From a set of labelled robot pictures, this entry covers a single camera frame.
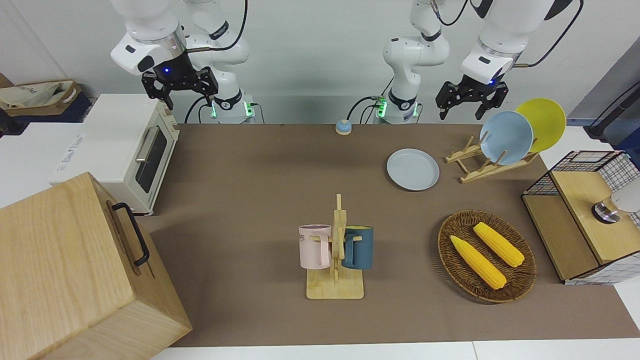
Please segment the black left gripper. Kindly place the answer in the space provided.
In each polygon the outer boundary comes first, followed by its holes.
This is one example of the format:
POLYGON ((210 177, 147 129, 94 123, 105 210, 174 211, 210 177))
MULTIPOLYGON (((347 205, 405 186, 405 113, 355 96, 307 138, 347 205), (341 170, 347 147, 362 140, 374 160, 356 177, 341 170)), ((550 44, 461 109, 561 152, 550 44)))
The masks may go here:
POLYGON ((475 118, 482 120, 485 113, 491 109, 498 109, 505 100, 509 88, 505 83, 500 83, 502 75, 489 80, 484 84, 468 75, 462 75, 458 84, 444 83, 435 96, 435 103, 439 108, 439 118, 444 121, 448 111, 455 104, 462 102, 480 102, 475 118))

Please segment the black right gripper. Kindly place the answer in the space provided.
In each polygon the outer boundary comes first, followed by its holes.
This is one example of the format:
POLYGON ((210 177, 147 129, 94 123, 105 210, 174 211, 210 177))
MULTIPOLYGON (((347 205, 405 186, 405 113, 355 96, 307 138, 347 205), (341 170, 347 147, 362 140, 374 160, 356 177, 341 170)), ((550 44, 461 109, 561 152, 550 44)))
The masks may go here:
POLYGON ((141 83, 151 100, 162 101, 171 111, 174 109, 171 91, 194 91, 210 98, 219 89, 212 68, 196 71, 186 50, 174 59, 156 64, 150 72, 142 73, 141 83))

